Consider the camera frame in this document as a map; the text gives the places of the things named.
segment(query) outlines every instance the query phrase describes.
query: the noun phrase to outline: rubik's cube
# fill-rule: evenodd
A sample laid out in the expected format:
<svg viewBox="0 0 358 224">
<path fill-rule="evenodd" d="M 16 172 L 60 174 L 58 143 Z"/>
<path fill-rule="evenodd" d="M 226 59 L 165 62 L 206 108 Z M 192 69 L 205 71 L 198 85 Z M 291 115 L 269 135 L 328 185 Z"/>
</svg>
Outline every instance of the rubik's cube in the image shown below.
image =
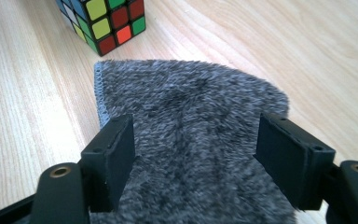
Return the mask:
<svg viewBox="0 0 358 224">
<path fill-rule="evenodd" d="M 65 23 L 100 56 L 145 30 L 144 0 L 56 0 Z"/>
</svg>

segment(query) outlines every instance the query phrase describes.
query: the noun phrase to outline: wooden table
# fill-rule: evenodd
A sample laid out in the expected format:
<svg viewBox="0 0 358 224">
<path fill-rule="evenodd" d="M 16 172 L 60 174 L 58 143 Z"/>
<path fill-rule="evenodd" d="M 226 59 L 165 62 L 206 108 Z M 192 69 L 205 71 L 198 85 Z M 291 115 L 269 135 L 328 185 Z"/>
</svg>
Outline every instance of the wooden table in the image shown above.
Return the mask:
<svg viewBox="0 0 358 224">
<path fill-rule="evenodd" d="M 49 166 L 79 160 L 99 131 L 93 65 L 115 59 L 221 63 L 286 92 L 290 119 L 358 160 L 358 1 L 152 1 L 147 29 L 104 57 L 52 0 L 0 1 L 0 209 Z M 298 213 L 323 223 L 324 211 Z"/>
</svg>

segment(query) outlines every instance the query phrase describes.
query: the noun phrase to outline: faux fur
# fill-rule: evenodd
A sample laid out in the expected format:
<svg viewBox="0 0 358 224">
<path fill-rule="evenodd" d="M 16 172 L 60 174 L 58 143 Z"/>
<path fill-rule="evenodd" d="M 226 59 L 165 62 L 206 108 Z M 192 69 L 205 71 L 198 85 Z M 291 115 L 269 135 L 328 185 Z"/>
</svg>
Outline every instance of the faux fur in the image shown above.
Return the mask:
<svg viewBox="0 0 358 224">
<path fill-rule="evenodd" d="M 225 66 L 95 64 L 101 125 L 133 114 L 137 158 L 118 211 L 92 223 L 295 223 L 254 159 L 261 112 L 286 117 L 284 93 Z"/>
</svg>

